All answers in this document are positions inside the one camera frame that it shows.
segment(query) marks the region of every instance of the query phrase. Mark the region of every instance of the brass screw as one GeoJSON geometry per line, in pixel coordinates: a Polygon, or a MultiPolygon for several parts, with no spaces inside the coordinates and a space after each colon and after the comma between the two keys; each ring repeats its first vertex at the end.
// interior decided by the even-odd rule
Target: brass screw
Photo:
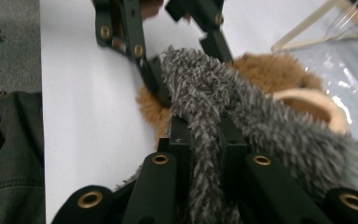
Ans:
{"type": "Polygon", "coordinates": [[[214,18],[214,22],[216,22],[217,25],[223,24],[224,21],[225,19],[223,18],[222,14],[217,14],[216,17],[214,18]]]}
{"type": "Polygon", "coordinates": [[[271,160],[264,156],[254,156],[254,162],[259,165],[266,165],[266,166],[271,164],[271,160]]]}
{"type": "Polygon", "coordinates": [[[103,200],[103,194],[98,190],[93,190],[88,193],[83,194],[78,200],[77,200],[77,206],[81,208],[91,208],[98,203],[100,203],[103,200]],[[86,200],[87,197],[95,197],[91,202],[88,202],[86,200]]]}
{"type": "Polygon", "coordinates": [[[339,195],[339,199],[342,203],[347,205],[349,208],[358,211],[358,196],[350,194],[350,193],[342,193],[339,195]]]}
{"type": "Polygon", "coordinates": [[[165,155],[157,155],[157,156],[154,156],[152,158],[152,162],[157,164],[157,165],[161,165],[161,164],[165,164],[167,163],[168,161],[170,160],[169,157],[165,156],[165,155]]]}
{"type": "Polygon", "coordinates": [[[144,54],[144,48],[141,45],[136,45],[134,53],[136,57],[141,57],[144,54]]]}
{"type": "Polygon", "coordinates": [[[107,39],[110,36],[110,29],[107,26],[101,26],[101,37],[107,39]]]}

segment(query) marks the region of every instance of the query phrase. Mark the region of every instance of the person's leg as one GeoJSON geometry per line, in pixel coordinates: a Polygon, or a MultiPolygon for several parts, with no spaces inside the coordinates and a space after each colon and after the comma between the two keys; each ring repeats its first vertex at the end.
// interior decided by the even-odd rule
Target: person's leg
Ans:
{"type": "Polygon", "coordinates": [[[0,223],[45,223],[40,93],[0,96],[0,223]]]}

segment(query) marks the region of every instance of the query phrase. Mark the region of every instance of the gray carpet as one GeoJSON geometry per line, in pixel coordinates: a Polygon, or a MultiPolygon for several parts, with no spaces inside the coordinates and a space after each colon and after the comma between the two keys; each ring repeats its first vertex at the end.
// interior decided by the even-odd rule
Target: gray carpet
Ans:
{"type": "Polygon", "coordinates": [[[0,91],[42,91],[39,0],[0,0],[0,91]]]}

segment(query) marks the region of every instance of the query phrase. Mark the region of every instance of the white tabletop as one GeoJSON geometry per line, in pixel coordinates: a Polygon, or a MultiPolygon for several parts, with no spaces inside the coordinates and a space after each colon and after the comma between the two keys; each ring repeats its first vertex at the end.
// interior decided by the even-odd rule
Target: white tabletop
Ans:
{"type": "MultiPolygon", "coordinates": [[[[228,0],[223,31],[233,56],[270,47],[324,0],[228,0]]],[[[98,47],[90,0],[41,0],[46,212],[87,185],[114,189],[153,152],[154,131],[135,102],[142,85],[133,63],[98,47]]],[[[316,24],[304,35],[320,35],[316,24]]],[[[197,24],[162,9],[144,24],[149,57],[169,45],[200,49],[197,24]]]]}

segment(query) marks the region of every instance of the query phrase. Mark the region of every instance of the gray fur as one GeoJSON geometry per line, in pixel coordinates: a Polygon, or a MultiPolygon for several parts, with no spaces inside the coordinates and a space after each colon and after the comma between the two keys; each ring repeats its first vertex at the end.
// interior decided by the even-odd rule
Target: gray fur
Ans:
{"type": "Polygon", "coordinates": [[[285,165],[316,201],[329,189],[358,190],[358,141],[314,124],[263,92],[237,71],[194,49],[170,48],[162,63],[172,114],[185,119],[194,139],[193,181],[184,223],[241,223],[236,204],[220,188],[223,154],[216,125],[228,113],[255,152],[285,165]]]}

